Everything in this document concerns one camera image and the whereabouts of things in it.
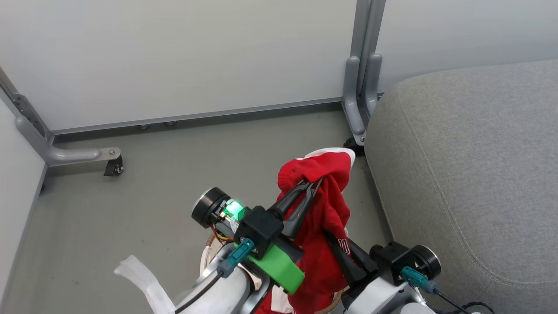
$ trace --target white logo on red fabric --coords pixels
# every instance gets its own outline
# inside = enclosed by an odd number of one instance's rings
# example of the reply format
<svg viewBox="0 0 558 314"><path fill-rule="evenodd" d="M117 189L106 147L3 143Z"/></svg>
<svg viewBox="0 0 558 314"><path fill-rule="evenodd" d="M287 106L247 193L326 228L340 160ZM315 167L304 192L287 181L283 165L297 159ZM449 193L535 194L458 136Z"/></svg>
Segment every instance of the white logo on red fabric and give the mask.
<svg viewBox="0 0 558 314"><path fill-rule="evenodd" d="M339 242L339 246L341 246L341 248L343 249L343 252L345 252L345 254L349 255L350 254L350 248L349 248L349 243L347 242L347 239L337 239L337 242Z"/></svg>

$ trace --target caster wheel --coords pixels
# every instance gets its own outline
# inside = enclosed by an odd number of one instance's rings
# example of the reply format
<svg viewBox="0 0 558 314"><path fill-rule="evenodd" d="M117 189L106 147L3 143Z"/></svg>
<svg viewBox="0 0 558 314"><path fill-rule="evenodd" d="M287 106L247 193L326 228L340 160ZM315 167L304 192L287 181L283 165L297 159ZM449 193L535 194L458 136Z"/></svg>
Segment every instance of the caster wheel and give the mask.
<svg viewBox="0 0 558 314"><path fill-rule="evenodd" d="M343 147L352 150L357 157L364 156L364 146L358 145L354 140L354 137L347 139L347 141L343 144Z"/></svg>
<svg viewBox="0 0 558 314"><path fill-rule="evenodd" d="M107 177L113 177L115 175L120 175L124 172L124 165L122 163L122 156L116 159L109 160L107 162L107 167L105 168L105 173Z"/></svg>

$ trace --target glowing green led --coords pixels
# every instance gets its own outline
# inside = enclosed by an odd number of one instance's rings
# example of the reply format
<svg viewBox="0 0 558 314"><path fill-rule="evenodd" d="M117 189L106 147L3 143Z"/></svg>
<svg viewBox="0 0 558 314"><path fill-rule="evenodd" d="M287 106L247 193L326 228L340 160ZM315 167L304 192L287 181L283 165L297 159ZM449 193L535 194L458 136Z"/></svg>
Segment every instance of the glowing green led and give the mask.
<svg viewBox="0 0 558 314"><path fill-rule="evenodd" d="M240 205L237 201L232 201L225 206L225 214L229 217L234 217L236 220L242 219L244 216L244 206Z"/></svg>

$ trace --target gray floor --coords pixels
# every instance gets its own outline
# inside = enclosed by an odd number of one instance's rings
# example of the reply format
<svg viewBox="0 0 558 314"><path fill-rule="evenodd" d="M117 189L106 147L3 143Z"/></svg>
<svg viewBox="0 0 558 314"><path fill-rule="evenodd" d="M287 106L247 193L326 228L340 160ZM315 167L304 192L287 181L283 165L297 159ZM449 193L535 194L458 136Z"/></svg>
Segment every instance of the gray floor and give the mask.
<svg viewBox="0 0 558 314"><path fill-rule="evenodd" d="M125 172L103 177L104 164L49 170L5 314L152 313L143 294L113 274L122 259L138 257L174 298L197 278L210 234L190 218L203 191L219 186L242 204L269 206L282 164L349 135L342 111L325 111L62 144L118 146ZM365 249L384 244L364 158L351 175L349 235Z"/></svg>

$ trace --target whiteboard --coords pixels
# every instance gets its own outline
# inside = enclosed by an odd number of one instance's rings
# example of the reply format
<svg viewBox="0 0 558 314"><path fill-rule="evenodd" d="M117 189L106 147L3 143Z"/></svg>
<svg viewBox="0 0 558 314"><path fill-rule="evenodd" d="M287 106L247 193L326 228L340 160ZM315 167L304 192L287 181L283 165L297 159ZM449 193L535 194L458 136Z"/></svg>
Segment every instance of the whiteboard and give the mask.
<svg viewBox="0 0 558 314"><path fill-rule="evenodd" d="M45 162L16 129L0 91L0 312Z"/></svg>
<svg viewBox="0 0 558 314"><path fill-rule="evenodd" d="M558 57L554 0L389 0L378 90L439 70Z"/></svg>
<svg viewBox="0 0 558 314"><path fill-rule="evenodd" d="M0 65L50 130L341 97L357 0L3 0Z"/></svg>

